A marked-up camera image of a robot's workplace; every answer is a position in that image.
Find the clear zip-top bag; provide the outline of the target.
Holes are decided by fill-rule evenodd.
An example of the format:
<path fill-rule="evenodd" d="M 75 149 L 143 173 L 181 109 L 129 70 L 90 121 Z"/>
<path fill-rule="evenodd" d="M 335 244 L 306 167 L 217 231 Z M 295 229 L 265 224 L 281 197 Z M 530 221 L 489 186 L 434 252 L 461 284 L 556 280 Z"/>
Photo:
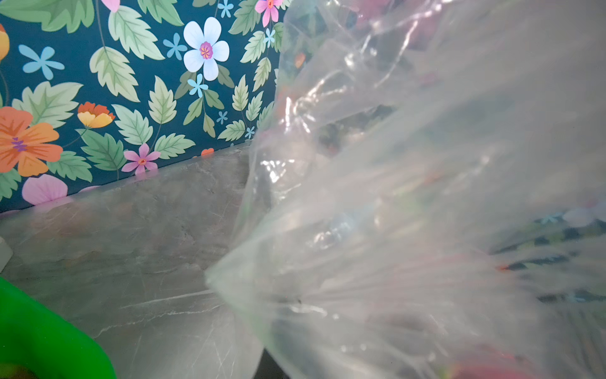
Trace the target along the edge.
<path fill-rule="evenodd" d="M 603 1 L 294 1 L 208 285 L 292 378 L 605 376 Z"/>

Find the pink dragon fruit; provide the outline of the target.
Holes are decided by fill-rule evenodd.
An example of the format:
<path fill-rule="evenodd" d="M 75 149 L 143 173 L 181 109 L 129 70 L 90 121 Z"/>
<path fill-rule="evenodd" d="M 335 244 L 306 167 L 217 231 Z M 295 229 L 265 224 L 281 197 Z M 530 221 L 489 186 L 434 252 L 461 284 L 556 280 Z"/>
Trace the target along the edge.
<path fill-rule="evenodd" d="M 442 368 L 439 378 L 535 379 L 548 378 L 528 359 L 498 350 L 484 349 L 464 355 Z"/>

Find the green plastic basket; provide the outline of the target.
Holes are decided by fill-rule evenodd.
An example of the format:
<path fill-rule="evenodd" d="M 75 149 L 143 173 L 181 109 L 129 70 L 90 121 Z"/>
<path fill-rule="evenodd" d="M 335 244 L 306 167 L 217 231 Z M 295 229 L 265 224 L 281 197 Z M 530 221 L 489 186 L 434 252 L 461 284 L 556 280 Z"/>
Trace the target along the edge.
<path fill-rule="evenodd" d="M 2 378 L 116 378 L 105 351 L 78 328 L 1 280 Z"/>

